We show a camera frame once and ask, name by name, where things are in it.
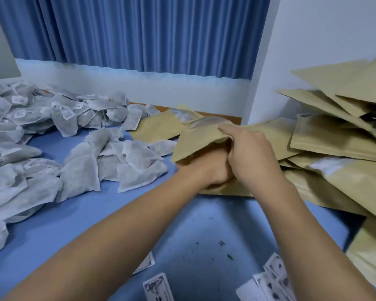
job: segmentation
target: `hand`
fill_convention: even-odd
[[[228,162],[231,141],[210,144],[195,152],[188,159],[177,162],[181,168],[190,167],[196,175],[203,175],[208,186],[222,184],[233,177]]]
[[[262,132],[252,132],[231,124],[218,127],[234,140],[229,163],[235,177],[256,199],[273,194],[277,186],[289,184],[270,142]]]

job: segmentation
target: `blue tabletop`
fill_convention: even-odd
[[[88,132],[63,138],[53,131],[35,136],[29,145],[42,149],[42,157],[63,163]],[[10,234],[0,251],[0,298],[93,224],[172,176],[175,165],[170,157],[165,161],[169,172],[148,186],[117,193],[117,182],[103,181],[101,191],[46,204],[29,219],[9,224]],[[307,205],[343,249],[364,220],[352,213]],[[144,301],[142,283],[161,272],[167,276],[175,301],[239,300],[235,289],[263,271],[273,252],[278,253],[276,240],[254,199],[197,195],[153,248],[156,264],[132,276],[110,300]]]

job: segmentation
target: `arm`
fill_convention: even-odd
[[[61,248],[4,300],[107,300],[191,198],[230,177],[227,156],[227,149],[219,147],[182,167]]]
[[[220,125],[234,147],[234,175],[255,196],[270,223],[298,301],[376,301],[376,290],[341,251],[283,175],[261,132]]]

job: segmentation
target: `blue curtain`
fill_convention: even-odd
[[[270,0],[0,0],[16,58],[251,79]]]

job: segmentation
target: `pile of kraft bags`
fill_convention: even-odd
[[[161,113],[150,104],[130,104],[122,92],[77,95],[21,80],[0,83],[0,249],[6,224],[27,219],[45,203],[100,191],[102,180],[119,182],[118,192],[153,182],[168,170],[163,156],[176,144],[169,139],[187,129],[182,122],[201,117],[185,106]],[[62,165],[27,145],[54,127],[64,137],[82,127],[94,130]],[[135,140],[120,141],[123,131]]]
[[[292,73],[318,90],[278,92],[312,106],[315,113],[244,128],[265,134],[285,177],[297,187],[302,199],[366,216],[346,253],[376,286],[376,60]],[[172,161],[188,164],[210,143],[228,139],[217,128],[218,122],[207,123],[180,134]],[[251,196],[237,180],[202,193]]]

